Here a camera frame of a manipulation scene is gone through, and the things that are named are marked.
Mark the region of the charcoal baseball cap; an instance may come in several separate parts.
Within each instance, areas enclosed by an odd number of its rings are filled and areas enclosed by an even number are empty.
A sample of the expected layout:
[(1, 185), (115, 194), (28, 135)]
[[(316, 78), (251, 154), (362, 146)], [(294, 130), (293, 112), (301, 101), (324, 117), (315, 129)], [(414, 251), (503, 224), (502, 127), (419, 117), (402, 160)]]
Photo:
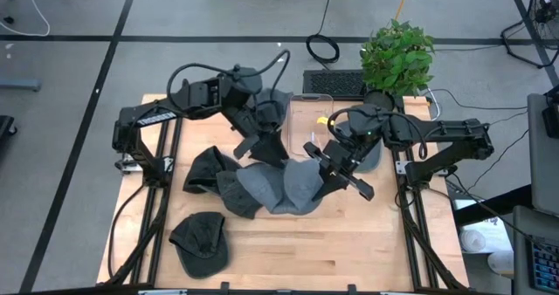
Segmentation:
[(258, 210), (263, 207), (245, 189), (233, 171), (217, 173), (217, 188), (224, 206), (236, 216), (253, 219)]

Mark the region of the blue-grey table foot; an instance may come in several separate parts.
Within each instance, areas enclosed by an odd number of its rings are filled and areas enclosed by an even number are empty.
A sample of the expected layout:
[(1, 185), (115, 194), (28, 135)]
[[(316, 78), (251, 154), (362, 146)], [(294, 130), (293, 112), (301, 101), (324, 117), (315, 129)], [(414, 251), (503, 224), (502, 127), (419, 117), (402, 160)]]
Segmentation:
[(38, 79), (0, 79), (0, 89), (38, 92), (41, 89), (41, 82)]

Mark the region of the person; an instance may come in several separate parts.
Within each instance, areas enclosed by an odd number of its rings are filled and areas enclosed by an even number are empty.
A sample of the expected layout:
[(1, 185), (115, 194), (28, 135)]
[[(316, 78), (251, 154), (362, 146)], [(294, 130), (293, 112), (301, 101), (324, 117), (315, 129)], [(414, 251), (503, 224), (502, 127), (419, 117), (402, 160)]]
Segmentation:
[(514, 278), (514, 251), (505, 224), (498, 217), (459, 226), (459, 241), (465, 254), (487, 256), (496, 274)]

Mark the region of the black standing fan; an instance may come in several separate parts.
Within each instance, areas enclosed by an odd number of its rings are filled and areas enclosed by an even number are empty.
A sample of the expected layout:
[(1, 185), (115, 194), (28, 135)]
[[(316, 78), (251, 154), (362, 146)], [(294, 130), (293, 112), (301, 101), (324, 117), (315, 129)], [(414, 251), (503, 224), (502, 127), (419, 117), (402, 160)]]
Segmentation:
[[(547, 63), (537, 63), (516, 54), (509, 43), (514, 30), (527, 29), (536, 45), (555, 52)], [(500, 33), (507, 54), (538, 69), (552, 66), (559, 59), (559, 0), (529, 0), (528, 7), (521, 13), (521, 20), (509, 25)]]

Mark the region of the black chair part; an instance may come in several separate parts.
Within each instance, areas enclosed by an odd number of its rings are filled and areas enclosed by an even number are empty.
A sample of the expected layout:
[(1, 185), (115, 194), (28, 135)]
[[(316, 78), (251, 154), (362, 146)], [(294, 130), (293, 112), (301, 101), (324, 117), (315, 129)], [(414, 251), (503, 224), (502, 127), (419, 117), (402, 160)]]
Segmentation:
[(10, 144), (10, 139), (17, 133), (15, 119), (9, 115), (0, 115), (0, 154), (2, 154)]

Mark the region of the green plant in black pot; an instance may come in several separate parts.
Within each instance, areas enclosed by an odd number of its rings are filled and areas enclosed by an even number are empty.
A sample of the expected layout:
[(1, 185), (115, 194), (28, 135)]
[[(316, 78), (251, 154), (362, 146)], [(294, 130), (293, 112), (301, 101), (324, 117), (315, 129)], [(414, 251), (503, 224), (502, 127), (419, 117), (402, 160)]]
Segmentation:
[(360, 50), (363, 102), (391, 110), (396, 98), (418, 96), (433, 79), (434, 52), (433, 38), (423, 28), (392, 19)]

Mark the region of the light grey desk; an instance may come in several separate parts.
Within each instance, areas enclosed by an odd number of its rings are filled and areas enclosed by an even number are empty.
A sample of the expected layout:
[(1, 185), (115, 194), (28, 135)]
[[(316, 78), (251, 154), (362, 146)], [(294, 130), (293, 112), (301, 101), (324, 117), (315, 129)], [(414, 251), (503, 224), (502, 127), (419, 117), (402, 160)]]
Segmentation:
[(547, 135), (542, 112), (543, 95), (528, 96), (529, 162), (532, 203), (541, 211), (559, 216), (559, 139)]

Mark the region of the dark grey desk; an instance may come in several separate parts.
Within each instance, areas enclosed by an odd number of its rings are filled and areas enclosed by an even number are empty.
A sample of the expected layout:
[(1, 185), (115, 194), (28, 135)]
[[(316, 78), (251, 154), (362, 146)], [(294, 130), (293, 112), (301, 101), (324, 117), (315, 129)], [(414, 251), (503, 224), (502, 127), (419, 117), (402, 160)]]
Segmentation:
[(559, 217), (522, 206), (514, 208), (514, 295), (553, 295), (530, 287), (526, 239), (543, 237), (559, 241)]

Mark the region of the black baseball cap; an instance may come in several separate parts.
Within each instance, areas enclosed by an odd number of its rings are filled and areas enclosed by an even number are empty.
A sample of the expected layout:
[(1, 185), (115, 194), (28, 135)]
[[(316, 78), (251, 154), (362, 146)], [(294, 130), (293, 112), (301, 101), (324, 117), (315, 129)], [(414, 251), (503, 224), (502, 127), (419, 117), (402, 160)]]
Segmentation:
[(224, 224), (221, 213), (205, 211), (191, 214), (171, 231), (169, 242), (190, 278), (211, 277), (230, 263)]
[(231, 157), (224, 155), (216, 147), (208, 147), (191, 163), (183, 183), (183, 191), (191, 194), (214, 193), (217, 190), (217, 174), (236, 171), (241, 166)]

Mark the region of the black floor grille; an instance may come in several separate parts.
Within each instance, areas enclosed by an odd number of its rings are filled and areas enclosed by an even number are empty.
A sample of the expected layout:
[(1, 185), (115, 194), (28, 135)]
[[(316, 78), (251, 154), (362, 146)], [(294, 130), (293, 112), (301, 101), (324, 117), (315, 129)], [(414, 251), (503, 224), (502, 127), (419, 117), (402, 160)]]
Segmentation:
[(360, 99), (366, 92), (360, 70), (306, 70), (303, 92), (322, 93), (333, 99)]

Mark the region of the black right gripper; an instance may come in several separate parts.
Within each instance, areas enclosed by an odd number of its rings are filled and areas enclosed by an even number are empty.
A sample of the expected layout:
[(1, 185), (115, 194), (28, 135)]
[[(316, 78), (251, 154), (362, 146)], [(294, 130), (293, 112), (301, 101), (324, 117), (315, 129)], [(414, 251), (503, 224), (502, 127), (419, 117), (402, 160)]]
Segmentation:
[(375, 195), (374, 188), (363, 179), (357, 179), (354, 172), (375, 145), (373, 142), (365, 146), (350, 147), (342, 142), (329, 140), (320, 150), (313, 143), (307, 142), (304, 148), (309, 156), (318, 161), (319, 177), (322, 180), (322, 185), (313, 199), (320, 200), (351, 185), (358, 190), (361, 197), (371, 201)]

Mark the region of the clear plastic bin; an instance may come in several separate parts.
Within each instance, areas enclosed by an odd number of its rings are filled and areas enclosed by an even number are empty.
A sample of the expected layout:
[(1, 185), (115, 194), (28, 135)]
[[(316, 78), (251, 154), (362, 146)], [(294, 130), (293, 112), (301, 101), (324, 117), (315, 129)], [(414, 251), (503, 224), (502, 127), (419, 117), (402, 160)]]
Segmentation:
[(294, 95), (289, 102), (287, 117), (287, 145), (290, 154), (309, 158), (304, 145), (313, 143), (323, 148), (329, 138), (327, 125), (317, 124), (320, 117), (329, 117), (334, 100), (327, 94), (307, 93)]

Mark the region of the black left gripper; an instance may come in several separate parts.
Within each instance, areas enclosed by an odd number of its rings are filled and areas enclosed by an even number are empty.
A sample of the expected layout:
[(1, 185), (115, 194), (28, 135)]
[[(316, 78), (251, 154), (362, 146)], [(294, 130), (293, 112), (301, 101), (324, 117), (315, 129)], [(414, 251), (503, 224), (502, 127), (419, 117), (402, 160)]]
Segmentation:
[(237, 159), (244, 156), (267, 163), (276, 168), (284, 168), (289, 155), (282, 142), (281, 131), (272, 134), (260, 133), (245, 137), (233, 150)]

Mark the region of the black desk crossbar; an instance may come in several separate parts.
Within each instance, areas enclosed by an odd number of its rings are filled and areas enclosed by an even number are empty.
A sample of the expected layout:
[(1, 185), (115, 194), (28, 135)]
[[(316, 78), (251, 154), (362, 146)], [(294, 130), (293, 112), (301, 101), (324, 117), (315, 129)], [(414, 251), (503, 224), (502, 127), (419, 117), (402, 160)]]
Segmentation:
[(513, 212), (514, 207), (533, 208), (532, 187), (530, 184), (508, 191), (493, 198), (475, 202), (453, 212), (455, 223), (465, 226), (485, 221), (489, 218), (504, 216)]

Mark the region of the backlit computer keyboard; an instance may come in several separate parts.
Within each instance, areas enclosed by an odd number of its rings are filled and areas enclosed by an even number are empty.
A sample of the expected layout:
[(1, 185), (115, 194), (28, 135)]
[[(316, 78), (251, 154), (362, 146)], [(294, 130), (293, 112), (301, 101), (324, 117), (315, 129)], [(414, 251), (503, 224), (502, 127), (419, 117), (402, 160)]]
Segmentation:
[(559, 241), (543, 237), (526, 241), (530, 287), (559, 295)]

